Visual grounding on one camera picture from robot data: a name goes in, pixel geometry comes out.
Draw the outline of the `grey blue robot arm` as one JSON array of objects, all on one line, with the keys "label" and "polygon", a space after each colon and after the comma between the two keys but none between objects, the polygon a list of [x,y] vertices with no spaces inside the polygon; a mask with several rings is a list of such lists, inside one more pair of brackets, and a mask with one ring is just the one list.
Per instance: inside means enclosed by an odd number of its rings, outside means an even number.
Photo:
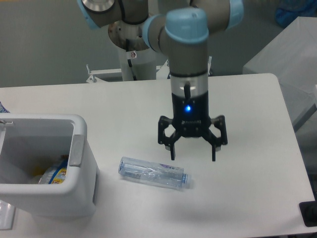
[{"label": "grey blue robot arm", "polygon": [[209,116],[208,38],[239,24],[244,15],[240,0],[192,0],[185,8],[165,15],[149,15],[146,0],[80,0],[78,6],[91,28],[121,22],[121,40],[135,52],[142,48],[167,56],[173,118],[161,116],[158,142],[174,155],[181,138],[202,137],[215,153],[228,143],[225,117]]}]

